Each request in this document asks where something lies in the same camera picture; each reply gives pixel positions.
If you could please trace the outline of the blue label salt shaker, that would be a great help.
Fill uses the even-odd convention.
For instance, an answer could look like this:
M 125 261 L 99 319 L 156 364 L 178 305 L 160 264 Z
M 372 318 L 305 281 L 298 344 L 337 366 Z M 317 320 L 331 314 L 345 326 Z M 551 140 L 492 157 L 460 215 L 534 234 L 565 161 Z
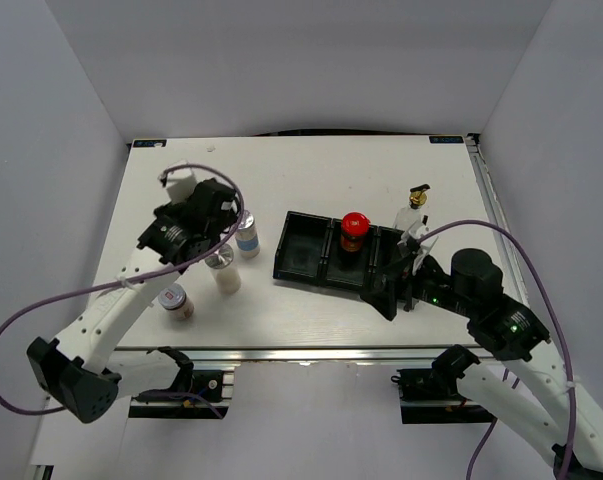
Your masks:
M 243 212 L 235 232 L 235 241 L 239 254 L 245 259 L 254 258 L 260 253 L 255 217 L 249 210 Z

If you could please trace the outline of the red lid sauce jar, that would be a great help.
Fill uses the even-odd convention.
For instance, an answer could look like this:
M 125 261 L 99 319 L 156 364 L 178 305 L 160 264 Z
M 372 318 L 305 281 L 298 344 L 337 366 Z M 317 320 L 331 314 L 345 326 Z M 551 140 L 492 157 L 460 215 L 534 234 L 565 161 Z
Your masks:
M 370 229 L 370 220 L 360 212 L 347 213 L 341 220 L 340 248 L 347 254 L 358 253 Z

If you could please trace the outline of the white granule shaker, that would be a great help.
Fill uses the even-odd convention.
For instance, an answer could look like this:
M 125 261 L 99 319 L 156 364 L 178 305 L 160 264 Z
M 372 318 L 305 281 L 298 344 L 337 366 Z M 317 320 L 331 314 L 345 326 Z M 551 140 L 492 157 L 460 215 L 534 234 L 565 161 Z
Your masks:
M 204 260 L 220 293 L 232 295 L 241 288 L 241 277 L 232 247 L 224 244 Z

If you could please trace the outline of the clear glass oil bottle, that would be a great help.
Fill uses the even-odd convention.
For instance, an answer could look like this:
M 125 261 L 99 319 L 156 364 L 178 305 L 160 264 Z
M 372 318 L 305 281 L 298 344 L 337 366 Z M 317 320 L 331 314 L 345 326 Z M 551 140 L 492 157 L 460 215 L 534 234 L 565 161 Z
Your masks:
M 429 184 L 422 184 L 410 189 L 408 204 L 397 212 L 392 224 L 393 229 L 405 232 L 415 222 L 422 219 L 421 209 L 427 202 L 429 189 Z

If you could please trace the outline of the small red label jar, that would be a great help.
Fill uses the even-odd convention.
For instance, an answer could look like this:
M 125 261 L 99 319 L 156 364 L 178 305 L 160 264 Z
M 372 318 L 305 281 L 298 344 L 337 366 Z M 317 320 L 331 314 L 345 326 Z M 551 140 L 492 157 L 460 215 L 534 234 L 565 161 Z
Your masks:
M 192 300 L 178 283 L 163 289 L 157 296 L 157 300 L 174 320 L 187 320 L 194 313 Z

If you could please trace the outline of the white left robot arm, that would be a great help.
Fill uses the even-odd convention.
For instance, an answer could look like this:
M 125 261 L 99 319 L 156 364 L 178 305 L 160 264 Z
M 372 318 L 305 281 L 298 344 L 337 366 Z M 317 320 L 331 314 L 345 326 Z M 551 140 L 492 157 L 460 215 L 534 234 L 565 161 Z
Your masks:
M 140 235 L 118 285 L 97 296 L 52 340 L 35 339 L 27 349 L 39 384 L 83 423 L 100 418 L 119 398 L 145 391 L 180 399 L 192 387 L 189 358 L 171 347 L 115 354 L 126 332 L 161 291 L 176 282 L 190 261 L 217 250 L 236 224 L 240 197 L 208 179 L 186 199 L 155 209 Z

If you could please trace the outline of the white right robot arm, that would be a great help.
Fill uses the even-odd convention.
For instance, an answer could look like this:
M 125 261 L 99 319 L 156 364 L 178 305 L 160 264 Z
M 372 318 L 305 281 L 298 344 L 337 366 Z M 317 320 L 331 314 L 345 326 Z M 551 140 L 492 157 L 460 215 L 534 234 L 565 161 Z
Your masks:
M 525 439 L 557 478 L 603 479 L 603 411 L 568 378 L 567 357 L 524 304 L 506 295 L 503 273 L 484 251 L 457 251 L 448 272 L 430 255 L 394 248 L 379 253 L 361 298 L 393 320 L 423 301 L 467 319 L 475 342 L 516 375 L 536 398 L 515 392 L 468 348 L 454 345 L 432 363 L 431 381 L 442 397 L 471 399 Z

